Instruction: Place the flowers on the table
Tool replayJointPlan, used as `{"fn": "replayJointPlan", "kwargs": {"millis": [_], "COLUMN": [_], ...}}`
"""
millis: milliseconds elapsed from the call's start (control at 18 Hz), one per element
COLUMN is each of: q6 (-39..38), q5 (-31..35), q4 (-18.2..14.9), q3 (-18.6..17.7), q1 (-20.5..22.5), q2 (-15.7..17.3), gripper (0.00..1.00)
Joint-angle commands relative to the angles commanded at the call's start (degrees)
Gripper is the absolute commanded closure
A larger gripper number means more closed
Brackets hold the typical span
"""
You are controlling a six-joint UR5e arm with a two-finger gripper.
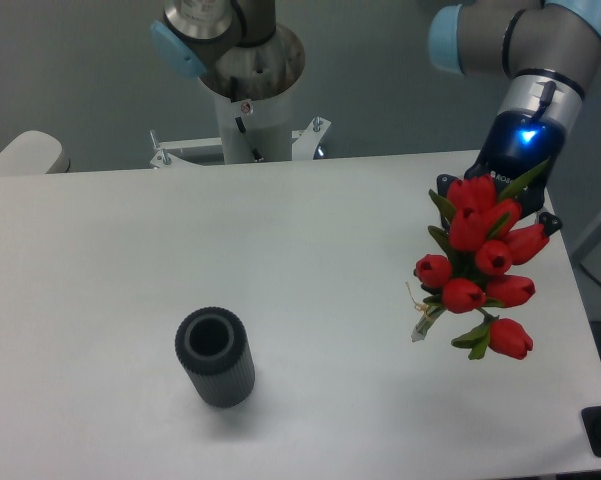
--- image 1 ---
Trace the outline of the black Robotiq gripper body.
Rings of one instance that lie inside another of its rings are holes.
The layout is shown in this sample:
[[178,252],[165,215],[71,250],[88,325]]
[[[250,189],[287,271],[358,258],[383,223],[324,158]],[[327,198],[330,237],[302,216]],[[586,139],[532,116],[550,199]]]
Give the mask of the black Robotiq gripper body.
[[561,126],[546,120],[529,120],[520,112],[499,114],[476,161],[464,173],[465,179],[489,173],[500,193],[513,180],[548,161],[543,172],[517,196],[523,217],[544,206],[545,188],[566,139]]

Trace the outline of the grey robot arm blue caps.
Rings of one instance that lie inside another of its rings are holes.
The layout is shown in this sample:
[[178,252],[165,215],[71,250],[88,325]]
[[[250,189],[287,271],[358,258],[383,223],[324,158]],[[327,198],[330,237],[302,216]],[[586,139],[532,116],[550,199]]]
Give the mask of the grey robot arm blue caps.
[[502,74],[511,83],[466,178],[491,174],[496,189],[545,169],[517,199],[547,234],[561,220],[544,210],[545,188],[601,64],[601,1],[474,1],[442,8],[428,33],[431,63],[461,75]]

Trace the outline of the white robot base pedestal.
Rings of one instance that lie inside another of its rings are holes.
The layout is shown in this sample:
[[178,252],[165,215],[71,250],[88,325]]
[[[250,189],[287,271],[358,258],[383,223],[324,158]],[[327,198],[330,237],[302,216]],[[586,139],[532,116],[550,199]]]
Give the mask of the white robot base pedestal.
[[273,1],[167,1],[150,26],[158,55],[211,95],[225,164],[314,160],[330,121],[291,126],[306,55]]

